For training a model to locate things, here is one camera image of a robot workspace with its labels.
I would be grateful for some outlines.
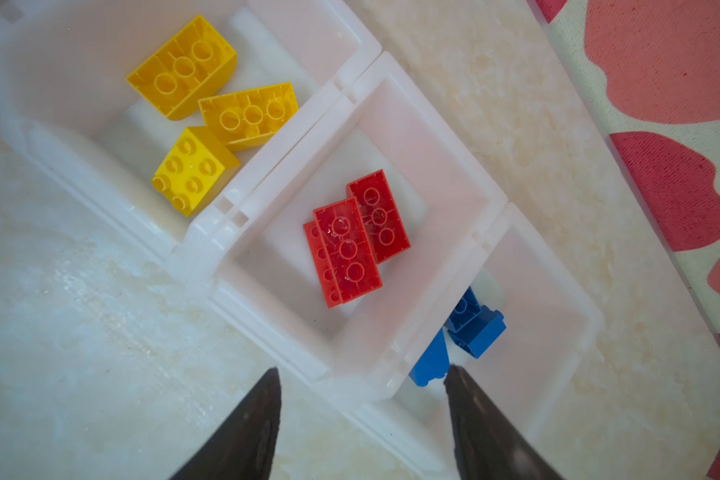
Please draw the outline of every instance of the white plastic bin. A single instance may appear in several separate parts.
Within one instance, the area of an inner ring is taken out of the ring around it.
[[[451,362],[464,365],[533,442],[602,328],[603,314],[513,204],[459,272],[454,288],[463,292],[471,283],[480,302],[501,310],[507,329],[479,360],[446,335]],[[437,330],[422,326],[430,337]],[[346,415],[424,478],[458,478],[442,380],[419,388],[406,379],[392,398]]]
[[[329,310],[302,226],[381,168],[412,246],[379,265],[383,288]],[[233,209],[245,221],[202,249],[216,261],[212,302],[337,406],[389,398],[466,290],[454,281],[506,203],[383,54]]]
[[[245,197],[381,53],[341,0],[11,0],[0,10],[0,129],[9,144],[166,264],[190,220],[150,178],[200,113],[170,121],[125,81],[197,14],[238,53],[221,93],[292,82],[301,109],[246,165],[201,235]],[[174,262],[188,277],[192,259]]]

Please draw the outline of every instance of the red lego brick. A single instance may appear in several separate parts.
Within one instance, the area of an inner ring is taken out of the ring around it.
[[[357,198],[377,264],[411,248],[384,170],[348,184],[347,196]]]
[[[320,239],[320,230],[317,228],[317,223],[309,222],[305,224],[304,234],[307,235],[307,243],[312,252],[312,259],[315,261],[317,278],[320,280],[322,295],[326,299],[328,308],[341,305],[342,298],[338,294],[338,283],[333,274],[331,263],[328,261],[328,252],[326,252],[326,248]]]
[[[355,197],[317,208],[314,214],[342,303],[381,288],[382,278]]]

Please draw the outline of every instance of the blue lego brick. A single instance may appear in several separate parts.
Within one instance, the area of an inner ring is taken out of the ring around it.
[[[478,302],[478,298],[474,295],[472,287],[469,287],[456,305],[456,308],[454,308],[454,311],[451,312],[451,316],[445,322],[445,328],[451,332],[458,332],[479,314],[480,302]]]
[[[454,343],[479,359],[490,345],[507,329],[504,314],[492,311],[486,306],[480,308],[480,314],[464,326],[458,333],[448,332]]]
[[[448,350],[445,348],[445,336],[440,329],[408,376],[416,385],[427,386],[430,380],[443,378],[450,366]]]

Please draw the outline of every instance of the lego stud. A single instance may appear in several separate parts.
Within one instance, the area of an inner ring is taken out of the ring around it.
[[[211,60],[213,56],[213,48],[208,42],[203,40],[198,40],[193,43],[190,51],[192,52],[192,56],[200,62],[207,62]]]
[[[191,194],[196,194],[202,191],[202,182],[200,178],[192,177],[186,181],[186,190]]]
[[[347,267],[347,280],[351,282],[359,282],[365,276],[365,267],[358,262],[352,262]]]
[[[387,223],[387,212],[383,208],[374,209],[371,213],[371,222],[374,225],[384,225]]]
[[[170,188],[170,180],[165,175],[155,175],[152,178],[152,186],[159,192],[165,192]]]
[[[378,201],[382,198],[378,190],[376,190],[374,187],[366,189],[365,192],[363,192],[362,198],[365,201],[366,205],[376,205]]]
[[[224,130],[235,130],[240,126],[240,116],[232,110],[224,110],[219,115],[219,123]]]
[[[334,235],[343,236],[349,233],[349,218],[346,216],[338,216],[331,224],[331,230]]]
[[[394,230],[391,228],[382,228],[380,232],[378,232],[378,242],[381,245],[391,245],[392,242],[394,242]]]
[[[191,138],[182,138],[176,142],[176,146],[184,155],[194,155],[195,150],[197,150],[197,145],[195,145],[195,141]]]
[[[176,79],[167,73],[161,73],[155,77],[155,88],[163,95],[170,95],[179,87]]]
[[[266,114],[268,114],[270,118],[280,120],[286,116],[286,107],[279,101],[272,100],[266,106]]]
[[[456,305],[456,308],[454,308],[454,313],[464,313],[467,311],[467,301],[462,298],[458,304]]]
[[[199,169],[203,175],[210,177],[216,172],[216,164],[213,163],[213,160],[207,158],[200,162]]]
[[[178,157],[171,157],[166,160],[166,169],[172,174],[178,174],[184,169],[184,164]]]
[[[188,57],[178,57],[173,61],[173,71],[182,78],[195,74],[195,63]]]
[[[251,125],[258,125],[264,119],[264,113],[255,105],[248,105],[246,109],[242,111],[242,116]]]
[[[346,260],[351,260],[358,254],[358,246],[352,240],[346,240],[339,246],[338,254]]]
[[[190,199],[185,195],[177,195],[171,199],[170,204],[179,212],[183,212],[184,209],[190,206]]]

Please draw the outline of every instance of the marble countertop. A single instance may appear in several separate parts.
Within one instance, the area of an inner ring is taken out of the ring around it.
[[[348,4],[606,316],[540,453],[569,480],[703,476],[720,349],[528,5]],[[0,139],[0,478],[167,478],[272,364]],[[273,480],[413,477],[281,376]]]

